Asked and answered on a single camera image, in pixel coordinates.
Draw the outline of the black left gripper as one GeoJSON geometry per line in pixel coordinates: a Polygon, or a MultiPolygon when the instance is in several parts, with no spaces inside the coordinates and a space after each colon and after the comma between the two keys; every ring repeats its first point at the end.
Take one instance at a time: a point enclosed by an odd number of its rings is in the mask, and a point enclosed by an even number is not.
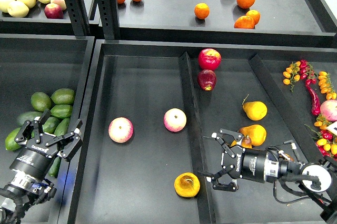
{"type": "MultiPolygon", "coordinates": [[[[21,146],[26,146],[31,139],[36,144],[41,144],[44,135],[43,125],[50,115],[51,111],[46,109],[40,117],[26,120],[15,136],[14,141],[21,146]]],[[[45,143],[45,147],[49,150],[52,150],[53,146],[56,145],[55,151],[50,153],[52,157],[59,156],[66,161],[72,160],[83,144],[80,131],[82,124],[82,120],[78,119],[72,131],[65,135],[52,137],[45,143]]],[[[46,157],[45,147],[36,147],[35,145],[32,145],[32,147],[33,149],[23,148],[9,168],[15,172],[23,172],[34,179],[44,179],[48,175],[48,171],[55,159],[52,161],[51,158],[46,157]]]]}

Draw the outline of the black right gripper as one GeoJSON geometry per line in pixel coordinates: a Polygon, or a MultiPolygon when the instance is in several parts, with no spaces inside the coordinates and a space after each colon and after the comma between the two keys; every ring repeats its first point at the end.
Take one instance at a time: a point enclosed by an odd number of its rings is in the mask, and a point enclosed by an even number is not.
{"type": "Polygon", "coordinates": [[[202,136],[202,139],[215,140],[224,150],[222,169],[219,172],[215,174],[206,171],[198,172],[199,175],[206,177],[214,190],[236,192],[239,189],[235,181],[228,184],[220,183],[219,179],[224,175],[229,175],[232,179],[242,178],[260,183],[280,177],[280,163],[270,152],[242,146],[231,147],[232,141],[240,143],[243,140],[242,133],[220,128],[211,136],[202,136]]]}

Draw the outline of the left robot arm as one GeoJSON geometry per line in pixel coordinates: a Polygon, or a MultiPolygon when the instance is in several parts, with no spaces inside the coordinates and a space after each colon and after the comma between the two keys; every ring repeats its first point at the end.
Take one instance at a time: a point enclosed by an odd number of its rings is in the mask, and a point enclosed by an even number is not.
{"type": "Polygon", "coordinates": [[[21,223],[30,207],[51,200],[57,189],[47,179],[54,161],[63,158],[69,162],[83,144],[76,121],[70,132],[55,136],[43,131],[51,112],[47,109],[41,116],[23,123],[14,137],[21,150],[10,165],[14,178],[1,189],[4,202],[1,205],[1,223],[21,223]]]}

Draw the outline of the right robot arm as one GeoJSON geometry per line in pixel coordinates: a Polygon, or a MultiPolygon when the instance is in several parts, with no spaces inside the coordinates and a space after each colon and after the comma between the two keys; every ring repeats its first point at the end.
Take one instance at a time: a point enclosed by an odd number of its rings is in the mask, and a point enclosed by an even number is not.
{"type": "Polygon", "coordinates": [[[304,164],[293,161],[278,146],[269,146],[265,150],[249,148],[250,135],[220,129],[211,139],[217,141],[222,149],[221,170],[215,174],[201,171],[213,189],[236,192],[237,180],[245,179],[258,183],[274,184],[273,196],[277,196],[277,184],[288,193],[295,195],[297,201],[311,199],[322,208],[321,218],[326,223],[336,223],[336,200],[323,196],[336,175],[336,161],[324,156],[319,163],[304,164]]]}

